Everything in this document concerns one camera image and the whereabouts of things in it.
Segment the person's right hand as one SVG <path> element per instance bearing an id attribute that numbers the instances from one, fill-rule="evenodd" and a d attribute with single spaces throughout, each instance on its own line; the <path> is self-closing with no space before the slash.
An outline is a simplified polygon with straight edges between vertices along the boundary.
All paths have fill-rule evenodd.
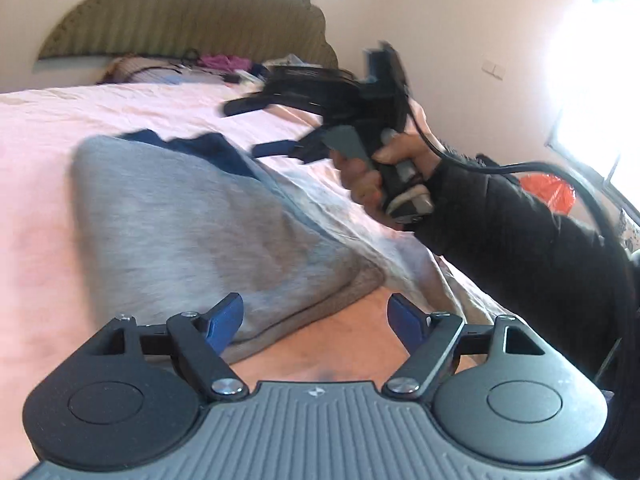
<path id="1" fill-rule="evenodd" d="M 398 162 L 411 160 L 423 179 L 428 180 L 440 164 L 440 158 L 422 140 L 419 130 L 439 151 L 444 146 L 427 125 L 423 107 L 413 99 L 409 100 L 409 104 L 413 118 L 407 119 L 406 132 L 393 136 L 389 144 L 375 153 L 374 159 L 386 165 L 396 165 Z M 340 175 L 342 187 L 346 188 L 352 201 L 360 205 L 371 219 L 395 231 L 405 229 L 382 208 L 383 178 L 378 171 L 370 169 L 363 160 L 345 158 L 337 151 L 331 152 L 331 160 Z"/>

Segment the black sleeved right forearm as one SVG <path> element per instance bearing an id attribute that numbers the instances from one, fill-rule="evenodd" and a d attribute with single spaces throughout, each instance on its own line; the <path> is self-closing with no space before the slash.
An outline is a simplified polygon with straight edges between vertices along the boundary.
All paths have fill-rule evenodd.
<path id="1" fill-rule="evenodd" d="M 439 164 L 426 187 L 434 210 L 416 238 L 596 376 L 618 336 L 620 290 L 600 235 L 503 176 Z"/>

